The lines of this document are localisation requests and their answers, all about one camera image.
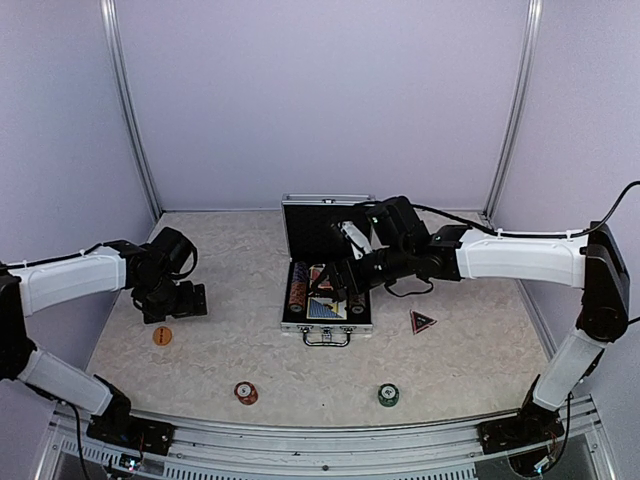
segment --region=white wall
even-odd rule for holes
[[[531,88],[496,224],[583,228],[640,178],[640,3],[545,2]],[[640,315],[640,191],[610,221]],[[556,342],[574,325],[580,291],[528,286]],[[621,479],[638,478],[640,325],[605,353],[592,390]]]
[[[164,208],[285,192],[481,209],[528,1],[135,0],[118,18]]]
[[[99,2],[0,0],[0,260],[142,241],[152,220],[136,176]],[[112,295],[45,310],[31,338],[84,367]],[[52,405],[0,383],[0,477],[26,479]]]

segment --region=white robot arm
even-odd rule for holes
[[[191,270],[180,273],[191,256]],[[151,440],[152,448],[147,450],[165,453],[172,432],[168,424],[131,417],[131,403],[122,392],[36,345],[27,337],[24,318],[85,295],[122,289],[132,289],[134,305],[143,312],[145,323],[163,321],[167,315],[205,315],[204,286],[178,282],[193,271],[196,262],[193,244],[180,232],[165,228],[141,246],[120,240],[67,257],[0,264],[0,319],[8,329],[0,339],[0,380],[22,381],[45,396],[88,411],[94,419],[89,436],[110,443],[130,446],[145,430],[162,431],[167,440]]]
[[[468,222],[430,234],[406,197],[372,204],[364,215],[383,248],[363,244],[362,234],[352,235],[353,224],[337,225],[358,255],[326,265],[311,286],[314,294],[344,300],[379,285],[393,293],[397,279],[413,275],[427,283],[501,277],[584,290],[575,328],[532,385],[518,415],[479,427],[485,453],[561,436],[558,409],[629,322],[629,274],[608,227],[600,222],[587,230],[539,234],[493,231]],[[333,289],[317,288],[327,278]]]

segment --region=triangle sticker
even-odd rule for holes
[[[417,335],[421,331],[426,330],[431,325],[435,325],[436,323],[438,323],[437,320],[411,310],[411,327],[413,328],[414,335]]]

